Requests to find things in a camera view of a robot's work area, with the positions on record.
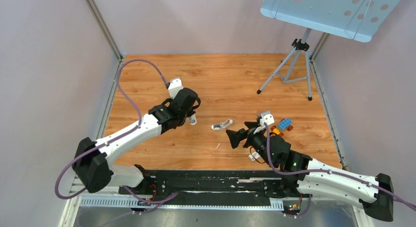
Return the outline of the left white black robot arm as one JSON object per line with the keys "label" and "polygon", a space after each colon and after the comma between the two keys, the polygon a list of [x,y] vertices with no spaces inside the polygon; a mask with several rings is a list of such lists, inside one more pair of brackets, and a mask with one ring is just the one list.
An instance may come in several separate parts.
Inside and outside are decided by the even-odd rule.
{"label": "left white black robot arm", "polygon": [[198,94],[183,88],[172,99],[154,106],[140,122],[96,141],[82,139],[76,151],[72,168],[89,193],[96,193],[107,186],[131,187],[138,194],[150,189],[150,181],[136,166],[114,165],[124,153],[146,140],[183,125],[186,118],[195,114],[200,103]]}

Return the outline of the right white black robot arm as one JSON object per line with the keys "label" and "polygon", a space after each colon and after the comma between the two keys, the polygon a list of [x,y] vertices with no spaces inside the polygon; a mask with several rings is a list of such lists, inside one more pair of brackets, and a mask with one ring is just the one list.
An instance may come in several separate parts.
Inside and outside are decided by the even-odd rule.
{"label": "right white black robot arm", "polygon": [[281,136],[262,127],[256,131],[254,122],[246,122],[249,129],[226,130],[231,147],[253,148],[255,152],[282,176],[281,192],[286,196],[295,193],[322,196],[348,203],[364,210],[379,221],[393,221],[393,186],[391,177],[355,174],[332,167],[306,154],[291,149]]}

